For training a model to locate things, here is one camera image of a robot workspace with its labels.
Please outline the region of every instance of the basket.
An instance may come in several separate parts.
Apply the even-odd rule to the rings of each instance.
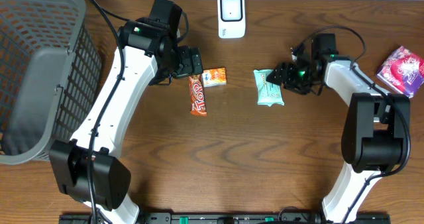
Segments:
[[[0,0],[0,163],[48,160],[95,101],[101,61],[84,0]]]

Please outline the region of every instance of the brown wood surface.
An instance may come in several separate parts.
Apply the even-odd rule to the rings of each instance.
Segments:
[[[97,0],[123,17],[147,16],[153,0]],[[341,167],[348,107],[332,90],[320,97],[282,91],[285,106],[259,106],[253,70],[290,60],[290,46],[326,25],[345,25],[365,39],[360,68],[377,67],[404,45],[424,57],[424,2],[246,0],[244,38],[217,34],[216,0],[174,0],[187,12],[184,41],[201,50],[203,67],[227,69],[228,83],[205,89],[207,117],[190,115],[188,80],[149,87],[128,127],[121,161],[132,174],[131,197],[148,209],[175,212],[272,212],[317,209]],[[112,19],[115,28],[123,23]],[[115,41],[93,6],[86,25],[110,70]],[[337,31],[341,54],[358,39]],[[411,100],[412,153],[407,168],[379,181],[360,208],[386,211],[392,223],[424,218],[424,91]],[[90,210],[62,195],[46,162],[0,166],[0,223],[57,223],[62,213]]]

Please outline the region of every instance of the white and teal pouch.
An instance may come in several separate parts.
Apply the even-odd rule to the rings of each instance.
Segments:
[[[258,88],[258,105],[284,105],[283,98],[281,96],[281,88],[278,85],[266,81],[266,77],[271,72],[271,69],[253,71],[254,79],[256,80],[256,87]]]

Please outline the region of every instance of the orange snack package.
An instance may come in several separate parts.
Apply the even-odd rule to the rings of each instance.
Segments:
[[[190,81],[191,111],[192,115],[206,116],[205,95],[200,82],[200,75],[192,75]]]
[[[227,84],[225,68],[204,70],[201,79],[204,87]]]

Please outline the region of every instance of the pink package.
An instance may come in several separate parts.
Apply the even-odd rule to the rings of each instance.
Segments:
[[[424,60],[401,46],[383,63],[377,78],[411,98],[424,82]]]

